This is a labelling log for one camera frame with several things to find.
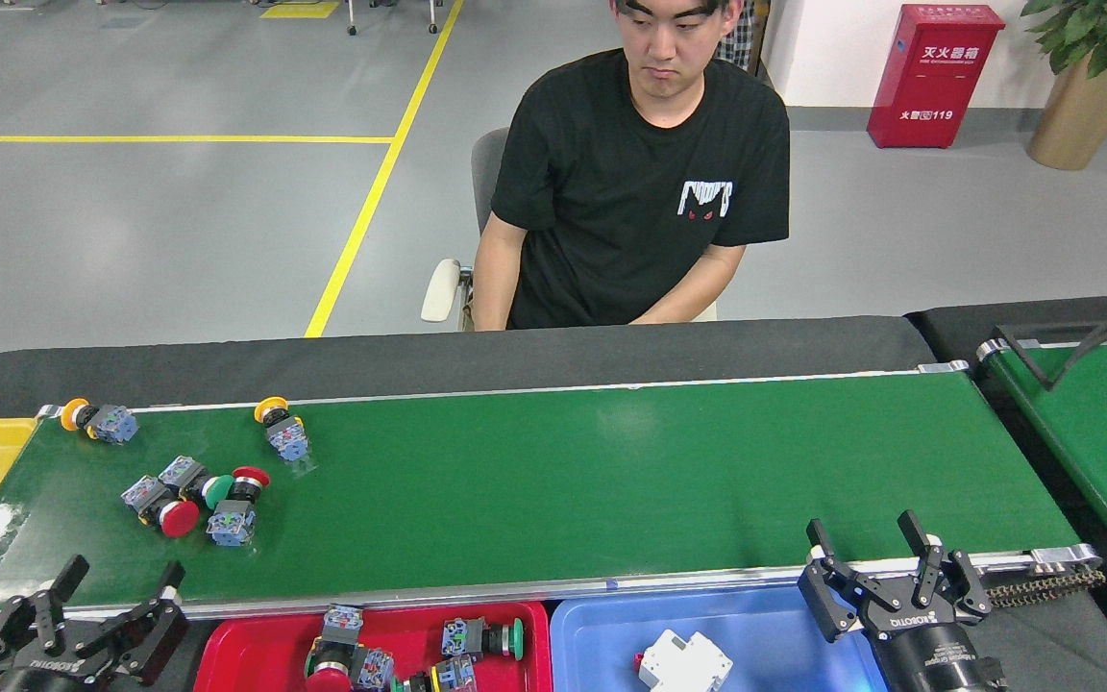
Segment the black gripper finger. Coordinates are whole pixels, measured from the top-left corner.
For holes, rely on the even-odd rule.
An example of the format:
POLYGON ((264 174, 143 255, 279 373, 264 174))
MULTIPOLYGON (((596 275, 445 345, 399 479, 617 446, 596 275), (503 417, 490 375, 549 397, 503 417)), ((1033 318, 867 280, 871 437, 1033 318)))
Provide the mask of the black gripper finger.
POLYGON ((15 596, 0 612, 0 662, 39 641, 44 655, 65 653, 64 605, 87 574, 84 556, 72 556, 52 583, 31 596, 15 596))
POLYGON ((989 592, 968 552, 962 549, 946 552, 941 540, 923 529, 911 509, 900 514, 898 526, 918 558, 908 599, 910 607, 925 612, 934 610, 939 621, 945 621, 946 607, 952 610, 954 621, 980 621, 993 612, 989 592))
POLYGON ((855 626, 860 626, 865 602, 871 600, 888 612, 900 609, 891 588, 880 585, 870 575, 849 568, 834 551, 821 521, 809 521, 805 534, 811 543, 811 555, 804 566, 797 587, 811 609, 814 622, 827 643, 834 643, 855 626))
POLYGON ((77 658, 107 652, 114 673, 136 679, 142 686, 157 682, 189 630, 179 596, 184 577, 182 562, 168 562, 149 600, 106 619, 92 634, 76 639, 77 658))

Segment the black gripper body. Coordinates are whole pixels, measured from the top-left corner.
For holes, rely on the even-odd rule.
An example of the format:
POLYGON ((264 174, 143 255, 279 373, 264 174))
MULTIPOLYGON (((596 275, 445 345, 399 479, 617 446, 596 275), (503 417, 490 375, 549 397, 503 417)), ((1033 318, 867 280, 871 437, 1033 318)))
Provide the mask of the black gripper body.
POLYGON ((18 654, 0 674, 0 691, 106 691, 120 655, 18 654))
POLYGON ((875 618, 875 661, 889 691, 1006 691, 1007 679, 995 657, 979 655, 965 626, 985 613, 941 621, 924 614, 875 618))

